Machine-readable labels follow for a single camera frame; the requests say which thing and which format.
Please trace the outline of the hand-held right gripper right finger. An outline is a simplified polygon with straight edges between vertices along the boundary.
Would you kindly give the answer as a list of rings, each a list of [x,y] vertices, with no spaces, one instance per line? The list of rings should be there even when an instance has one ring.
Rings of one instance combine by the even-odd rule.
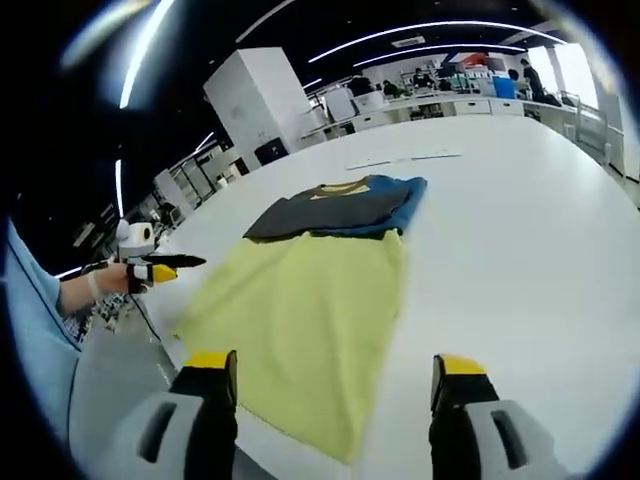
[[[463,356],[434,356],[429,442],[435,479],[558,477],[551,434]]]

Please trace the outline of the person's left hand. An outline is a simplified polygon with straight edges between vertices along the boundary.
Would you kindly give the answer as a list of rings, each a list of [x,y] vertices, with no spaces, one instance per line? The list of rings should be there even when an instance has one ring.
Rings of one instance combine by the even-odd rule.
[[[95,298],[112,293],[131,293],[132,284],[128,275],[128,265],[112,263],[93,270],[88,274],[88,282]]]

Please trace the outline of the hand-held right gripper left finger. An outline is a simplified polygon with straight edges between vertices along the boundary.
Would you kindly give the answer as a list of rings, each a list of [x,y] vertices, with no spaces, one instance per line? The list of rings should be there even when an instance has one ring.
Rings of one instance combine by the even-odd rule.
[[[117,479],[230,479],[238,433],[237,352],[198,352],[167,391],[115,433]]]

